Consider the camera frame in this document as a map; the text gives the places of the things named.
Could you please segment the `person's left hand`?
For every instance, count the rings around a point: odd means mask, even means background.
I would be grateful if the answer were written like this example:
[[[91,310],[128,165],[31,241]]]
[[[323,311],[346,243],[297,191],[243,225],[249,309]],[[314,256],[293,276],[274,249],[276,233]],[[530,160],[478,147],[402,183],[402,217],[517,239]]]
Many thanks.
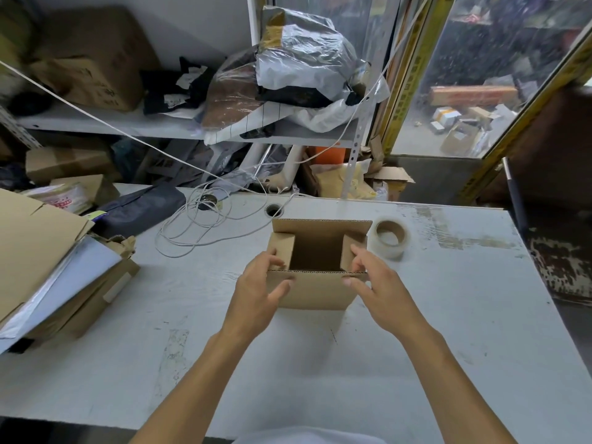
[[[268,270],[284,267],[277,251],[258,254],[237,279],[232,299],[221,327],[220,335],[235,342],[251,343],[269,326],[279,305],[272,302],[272,290],[267,287]]]

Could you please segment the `small cardboard box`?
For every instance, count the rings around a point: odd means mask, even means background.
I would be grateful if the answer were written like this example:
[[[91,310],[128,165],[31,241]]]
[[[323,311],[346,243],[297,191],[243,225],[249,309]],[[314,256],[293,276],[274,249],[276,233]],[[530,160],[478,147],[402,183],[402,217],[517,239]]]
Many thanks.
[[[368,220],[273,219],[268,249],[276,250],[284,266],[270,267],[267,286],[272,290],[284,280],[293,282],[279,306],[346,310],[357,294],[342,279],[368,280],[365,272],[351,271],[355,258],[351,245],[366,248],[371,226]]]

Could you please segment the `clear packing tape roll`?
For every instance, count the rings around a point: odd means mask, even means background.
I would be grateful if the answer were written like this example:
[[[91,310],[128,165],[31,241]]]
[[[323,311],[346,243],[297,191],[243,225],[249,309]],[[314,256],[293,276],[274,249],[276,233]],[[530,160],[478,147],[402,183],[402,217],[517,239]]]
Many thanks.
[[[384,259],[398,259],[411,242],[411,233],[398,218],[376,220],[368,235],[369,246]]]

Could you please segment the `yellow paper parcel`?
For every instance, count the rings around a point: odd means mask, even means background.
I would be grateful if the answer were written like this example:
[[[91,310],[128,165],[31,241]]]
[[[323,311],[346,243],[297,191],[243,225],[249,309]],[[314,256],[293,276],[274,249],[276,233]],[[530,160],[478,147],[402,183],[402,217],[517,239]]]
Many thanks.
[[[370,163],[370,159],[356,163],[347,192],[348,199],[372,200],[376,198],[377,193],[364,181]],[[318,197],[334,199],[341,197],[347,167],[348,165],[345,163],[340,165],[314,164],[310,166],[311,172],[317,181]]]

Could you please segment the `torn open cardboard box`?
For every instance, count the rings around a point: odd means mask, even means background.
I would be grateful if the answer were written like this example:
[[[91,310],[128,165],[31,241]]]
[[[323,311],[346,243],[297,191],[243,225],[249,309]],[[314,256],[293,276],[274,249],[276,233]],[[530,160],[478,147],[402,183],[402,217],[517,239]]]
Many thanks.
[[[408,185],[415,184],[414,179],[402,167],[388,166],[382,141],[379,135],[372,137],[369,142],[372,160],[366,178],[372,182],[374,191],[386,192],[387,201],[397,202]]]

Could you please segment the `orange plastic container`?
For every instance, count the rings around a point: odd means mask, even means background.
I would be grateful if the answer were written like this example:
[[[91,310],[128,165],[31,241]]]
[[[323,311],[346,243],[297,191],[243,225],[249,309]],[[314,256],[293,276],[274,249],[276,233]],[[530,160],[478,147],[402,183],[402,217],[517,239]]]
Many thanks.
[[[341,165],[346,158],[347,149],[339,147],[308,147],[308,155],[314,157],[312,164],[318,165]]]

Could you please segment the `dark grey fabric pouch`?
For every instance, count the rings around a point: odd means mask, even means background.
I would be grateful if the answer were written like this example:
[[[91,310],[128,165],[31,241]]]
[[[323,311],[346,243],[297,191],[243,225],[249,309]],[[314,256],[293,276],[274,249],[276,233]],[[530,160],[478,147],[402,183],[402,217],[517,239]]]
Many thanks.
[[[99,206],[104,214],[95,220],[92,231],[103,238],[137,236],[173,216],[186,201],[169,183],[149,186]]]

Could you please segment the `white plastic bag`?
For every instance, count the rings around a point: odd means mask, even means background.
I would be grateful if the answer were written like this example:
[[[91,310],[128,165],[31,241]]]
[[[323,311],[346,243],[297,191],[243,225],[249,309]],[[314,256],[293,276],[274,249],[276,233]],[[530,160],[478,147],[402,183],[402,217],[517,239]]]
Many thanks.
[[[362,98],[356,88],[346,84],[341,99],[330,102],[317,90],[284,88],[277,95],[273,90],[258,86],[257,100],[261,106],[239,122],[218,131],[205,131],[208,144],[234,137],[269,137],[277,122],[290,121],[315,133],[326,133],[355,119]]]

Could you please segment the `flat cardboard box under sheets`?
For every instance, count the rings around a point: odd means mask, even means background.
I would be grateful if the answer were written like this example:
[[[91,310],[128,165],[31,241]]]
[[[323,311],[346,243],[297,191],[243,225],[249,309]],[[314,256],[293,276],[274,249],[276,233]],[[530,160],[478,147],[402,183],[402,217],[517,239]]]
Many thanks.
[[[5,351],[23,353],[30,346],[38,346],[55,337],[77,339],[83,336],[123,288],[138,274],[140,267],[131,258],[136,251],[136,237],[113,236],[107,240],[96,234],[91,236],[117,253],[121,261],[85,286],[23,338],[11,340],[10,346],[0,345],[0,354]]]

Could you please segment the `brown garment in plastic bag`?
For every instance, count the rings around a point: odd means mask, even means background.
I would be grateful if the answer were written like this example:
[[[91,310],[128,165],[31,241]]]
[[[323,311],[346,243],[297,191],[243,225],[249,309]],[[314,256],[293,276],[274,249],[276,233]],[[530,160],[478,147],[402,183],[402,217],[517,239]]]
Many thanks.
[[[258,109],[257,45],[227,57],[214,74],[205,100],[201,126],[218,131],[239,122]]]

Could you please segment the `long orange carton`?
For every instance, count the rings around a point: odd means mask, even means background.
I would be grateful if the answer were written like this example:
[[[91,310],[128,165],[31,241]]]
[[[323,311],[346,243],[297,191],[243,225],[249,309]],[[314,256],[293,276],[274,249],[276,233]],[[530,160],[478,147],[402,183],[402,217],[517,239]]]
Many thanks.
[[[432,106],[514,105],[519,92],[514,86],[433,86],[428,100]]]

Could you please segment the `white plastic mailer sheets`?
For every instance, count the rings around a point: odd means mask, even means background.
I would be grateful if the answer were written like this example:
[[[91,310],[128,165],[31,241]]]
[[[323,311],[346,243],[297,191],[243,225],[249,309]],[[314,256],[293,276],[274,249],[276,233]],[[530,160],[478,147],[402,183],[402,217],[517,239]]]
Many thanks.
[[[90,236],[83,238],[57,265],[32,298],[0,328],[0,353],[120,261],[121,256],[108,246]]]

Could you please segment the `red printed white parcel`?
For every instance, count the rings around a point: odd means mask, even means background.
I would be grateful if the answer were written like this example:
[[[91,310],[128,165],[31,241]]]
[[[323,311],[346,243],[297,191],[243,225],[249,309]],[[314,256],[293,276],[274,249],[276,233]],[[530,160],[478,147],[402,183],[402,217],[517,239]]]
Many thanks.
[[[54,179],[48,186],[29,189],[21,194],[77,215],[120,196],[118,189],[105,175]]]

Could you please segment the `medium cardboard box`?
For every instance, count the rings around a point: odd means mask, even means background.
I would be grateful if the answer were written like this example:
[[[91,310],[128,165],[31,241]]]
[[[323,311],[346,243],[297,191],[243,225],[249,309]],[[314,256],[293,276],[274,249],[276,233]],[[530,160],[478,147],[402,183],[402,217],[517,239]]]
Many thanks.
[[[70,147],[43,147],[27,151],[25,171],[28,178],[38,185],[60,178],[118,174],[107,150]]]

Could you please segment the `large flat cardboard sheet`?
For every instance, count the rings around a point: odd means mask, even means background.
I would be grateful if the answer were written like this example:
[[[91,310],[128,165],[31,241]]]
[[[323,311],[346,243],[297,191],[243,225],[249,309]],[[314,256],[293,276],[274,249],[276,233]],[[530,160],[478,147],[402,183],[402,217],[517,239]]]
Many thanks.
[[[93,225],[84,216],[0,189],[0,327]]]

